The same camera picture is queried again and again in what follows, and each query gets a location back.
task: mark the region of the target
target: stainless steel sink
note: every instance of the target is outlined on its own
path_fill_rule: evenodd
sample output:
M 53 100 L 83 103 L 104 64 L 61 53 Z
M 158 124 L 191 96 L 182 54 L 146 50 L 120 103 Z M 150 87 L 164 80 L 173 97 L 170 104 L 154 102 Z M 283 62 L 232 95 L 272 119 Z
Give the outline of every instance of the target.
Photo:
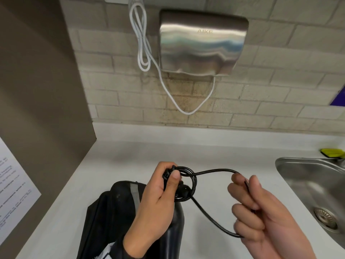
M 323 229 L 345 249 L 345 168 L 333 159 L 279 158 L 279 174 Z

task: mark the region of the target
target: black power cord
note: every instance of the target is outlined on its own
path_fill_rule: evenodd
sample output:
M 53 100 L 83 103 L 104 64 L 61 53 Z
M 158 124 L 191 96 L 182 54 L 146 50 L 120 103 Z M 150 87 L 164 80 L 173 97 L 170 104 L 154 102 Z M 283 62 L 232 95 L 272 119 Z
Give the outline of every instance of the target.
M 170 174 L 174 171 L 174 170 L 179 170 L 181 176 L 184 177 L 190 177 L 192 180 L 192 188 L 190 188 L 188 185 L 183 184 L 182 181 L 179 182 L 178 188 L 176 190 L 176 194 L 175 194 L 175 202 L 185 202 L 189 199 L 191 199 L 195 205 L 200 209 L 200 211 L 215 225 L 217 226 L 220 230 L 222 230 L 224 233 L 233 236 L 233 237 L 237 237 L 237 238 L 243 238 L 243 236 L 238 235 L 236 233 L 230 232 L 229 230 L 226 230 L 223 226 L 221 226 L 220 224 L 218 224 L 202 207 L 201 205 L 197 202 L 197 200 L 195 200 L 195 198 L 193 197 L 194 193 L 195 193 L 195 189 L 196 189 L 196 184 L 197 184 L 197 179 L 196 176 L 197 175 L 201 175 L 201 174 L 208 174 L 208 173 L 215 173 L 215 172 L 231 172 L 234 174 L 239 174 L 239 172 L 232 170 L 232 169 L 212 169 L 212 170 L 206 170 L 206 171 L 202 171 L 202 172 L 198 172 L 198 173 L 194 173 L 192 169 L 188 168 L 188 167 L 184 167 L 184 166 L 177 166 L 175 167 L 175 165 L 172 166 L 172 168 L 170 169 L 166 169 L 164 174 L 163 174 L 163 179 L 164 179 L 164 190 L 166 188 L 166 184 L 168 181 L 168 178 L 170 176 Z M 249 187 L 248 187 L 248 183 L 245 181 L 244 182 L 247 191 L 249 192 Z

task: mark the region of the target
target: sink drain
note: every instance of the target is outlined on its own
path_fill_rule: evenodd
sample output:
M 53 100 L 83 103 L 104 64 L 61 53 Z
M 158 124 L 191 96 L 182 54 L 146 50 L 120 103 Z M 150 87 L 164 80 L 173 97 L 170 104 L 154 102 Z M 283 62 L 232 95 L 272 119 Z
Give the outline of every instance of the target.
M 330 228 L 332 230 L 338 229 L 336 219 L 327 210 L 322 208 L 314 208 L 314 214 L 317 220 L 319 220 L 319 222 L 321 222 L 327 228 Z

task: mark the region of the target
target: white power cord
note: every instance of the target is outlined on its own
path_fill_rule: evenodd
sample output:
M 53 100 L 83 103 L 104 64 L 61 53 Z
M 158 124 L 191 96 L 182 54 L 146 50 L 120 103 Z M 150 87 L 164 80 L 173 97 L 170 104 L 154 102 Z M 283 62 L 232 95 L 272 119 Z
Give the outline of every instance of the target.
M 138 13 L 137 7 L 140 7 L 141 10 L 142 10 L 142 17 L 141 17 L 141 19 L 139 18 L 139 13 Z M 134 33 L 135 33 L 135 35 L 137 36 L 137 39 L 138 39 L 138 65 L 139 65 L 139 68 L 143 72 L 147 72 L 148 70 L 150 70 L 151 61 L 153 61 L 154 65 L 156 66 L 156 68 L 158 70 L 160 82 L 162 83 L 162 86 L 163 86 L 164 90 L 166 91 L 167 95 L 170 97 L 170 99 L 172 100 L 172 102 L 174 103 L 176 108 L 181 113 L 183 113 L 185 115 L 192 115 L 192 114 L 194 114 L 197 110 L 199 110 L 199 108 L 212 95 L 214 87 L 215 87 L 216 78 L 213 77 L 212 89 L 210 91 L 210 94 L 206 97 L 206 99 L 203 100 L 202 103 L 194 111 L 192 111 L 192 112 L 185 112 L 185 111 L 183 111 L 177 105 L 176 101 L 174 100 L 174 98 L 171 96 L 170 92 L 165 87 L 163 79 L 162 79 L 162 73 L 161 73 L 161 70 L 159 68 L 159 65 L 157 64 L 156 60 L 152 56 L 151 47 L 150 47 L 149 41 L 148 41 L 148 39 L 146 37 L 147 16 L 146 16 L 146 10 L 145 10 L 145 6 L 144 6 L 144 1 L 143 0 L 129 0 L 128 8 L 129 8 L 129 19 L 130 19 L 130 22 L 132 24 Z M 147 62 L 144 62 L 144 60 L 143 60 L 143 57 L 142 57 L 143 50 L 145 51 L 145 54 L 146 54 L 146 57 L 147 57 Z

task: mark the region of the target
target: sponge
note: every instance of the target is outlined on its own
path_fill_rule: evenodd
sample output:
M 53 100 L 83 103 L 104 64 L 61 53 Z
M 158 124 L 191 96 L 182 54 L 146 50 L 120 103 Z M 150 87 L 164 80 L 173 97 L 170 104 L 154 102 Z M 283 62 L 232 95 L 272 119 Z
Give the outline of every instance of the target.
M 345 152 L 341 149 L 323 148 L 320 152 L 328 158 L 345 158 Z

